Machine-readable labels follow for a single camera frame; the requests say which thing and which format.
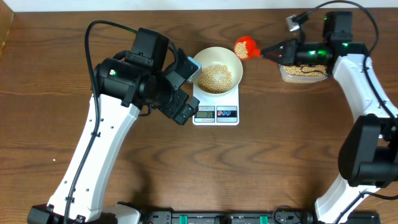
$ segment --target red scoop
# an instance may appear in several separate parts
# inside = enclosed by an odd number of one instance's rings
[[[250,36],[244,36],[244,37],[239,38],[235,43],[234,52],[235,52],[236,44],[240,43],[240,42],[244,42],[244,41],[246,41],[246,49],[248,50],[248,57],[247,58],[239,58],[239,59],[247,60],[247,59],[252,59],[254,56],[261,57],[261,53],[260,53],[260,50],[257,49],[256,42]]]

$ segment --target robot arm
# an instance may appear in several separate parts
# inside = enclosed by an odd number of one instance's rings
[[[168,49],[174,53],[175,61],[162,71]],[[32,207],[28,223],[58,223],[63,219],[70,200],[67,222],[137,224],[140,213],[134,208],[123,204],[103,208],[106,185],[121,144],[144,105],[157,108],[177,124],[184,125],[197,112],[199,101],[193,97],[186,103],[188,94],[180,87],[200,73],[201,65],[185,56],[183,50],[177,50],[168,38],[143,28],[138,30],[130,51],[120,52],[97,65],[94,83],[99,94],[101,115],[98,132],[92,133],[96,119],[93,95],[85,128],[65,176],[48,204]],[[93,134],[96,137],[81,169],[73,197],[68,198]]]
[[[344,91],[354,121],[359,116],[368,114],[375,114],[378,118],[389,118],[389,115],[380,106],[363,74],[363,58],[364,55],[362,54],[348,54],[347,56],[338,57],[333,69],[333,78]],[[387,97],[374,73],[372,60],[368,58],[366,63],[369,68],[369,77],[379,96],[385,101],[385,105],[393,114],[398,114],[397,108]]]
[[[344,91],[349,107],[351,108],[354,121],[357,121],[360,116],[366,116],[369,114],[374,114],[377,116],[377,118],[389,118],[389,115],[380,106],[363,74],[363,58],[364,55],[360,54],[348,54],[347,56],[339,57],[333,69],[333,77],[340,84]],[[398,114],[397,108],[390,102],[379,81],[377,80],[370,58],[367,59],[367,67],[369,68],[369,76],[378,94],[386,101],[386,106],[390,109],[390,111],[393,114]],[[372,141],[371,144],[370,142],[366,142],[366,144],[372,145],[371,147],[375,149],[379,134],[380,133],[376,133],[376,135],[374,135],[371,139],[368,139]],[[370,154],[370,156],[371,158],[367,160],[367,162],[373,161],[373,154]],[[342,164],[344,158],[345,156],[343,155],[339,156],[340,170],[353,170],[351,167],[347,167],[346,163]],[[343,176],[339,174],[326,194],[318,198],[315,202],[315,213],[317,220],[324,223],[335,223],[338,221],[338,219],[340,219],[340,223],[345,223],[348,219],[348,215],[368,196],[364,195],[363,197],[359,198],[354,205],[352,205],[347,212],[340,217],[343,210],[348,208],[350,204],[356,200],[359,193],[364,191],[375,193],[379,189],[380,186],[376,186],[375,184],[368,185],[361,183],[358,186],[355,186],[354,184],[350,185],[348,180],[344,179]]]
[[[351,42],[351,12],[326,14],[322,43],[305,42],[301,24],[307,19],[306,13],[288,17],[290,31],[299,31],[300,38],[263,49],[261,55],[281,65],[326,65],[327,75],[333,76],[342,87],[355,124],[339,153],[340,174],[315,202],[313,215],[320,223],[345,223],[368,196],[363,192],[377,192],[398,179],[398,109],[376,78],[372,61],[366,56],[367,48]],[[390,144],[377,146],[379,138]]]

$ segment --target green connector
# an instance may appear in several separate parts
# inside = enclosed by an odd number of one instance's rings
[[[268,216],[261,216],[260,224],[268,224]]]
[[[180,224],[188,224],[188,216],[180,215]]]

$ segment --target container of chickpeas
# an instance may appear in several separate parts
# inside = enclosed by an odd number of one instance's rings
[[[238,87],[243,67],[234,52],[222,47],[202,50],[193,58],[202,66],[202,74],[193,84],[206,96],[224,96]]]
[[[279,67],[282,79],[289,83],[315,83],[327,79],[326,66],[316,65],[309,67],[301,66],[283,66]]]

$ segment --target wood grain surface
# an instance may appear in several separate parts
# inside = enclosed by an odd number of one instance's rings
[[[303,10],[19,13],[0,59],[0,223],[26,222],[30,207],[47,203],[83,131],[90,79],[83,38],[96,19],[166,35],[187,55],[212,46],[232,49],[251,35],[260,47],[291,38],[285,18]],[[374,69],[398,104],[398,9],[371,10],[380,29]],[[323,12],[306,23],[321,40]],[[374,31],[354,12],[354,38],[371,44]],[[91,33],[93,64],[130,49],[134,35],[109,26]],[[282,81],[277,65],[243,62],[237,127],[178,126],[159,111],[129,131],[109,178],[105,205],[200,211],[310,208],[338,175],[337,156],[353,119],[332,78],[316,84]],[[185,89],[192,94],[192,87]],[[395,195],[397,184],[380,191]],[[398,202],[366,199],[397,223]]]
[[[14,13],[11,9],[3,0],[0,0],[0,57],[2,55],[2,48],[6,44],[13,17]]]

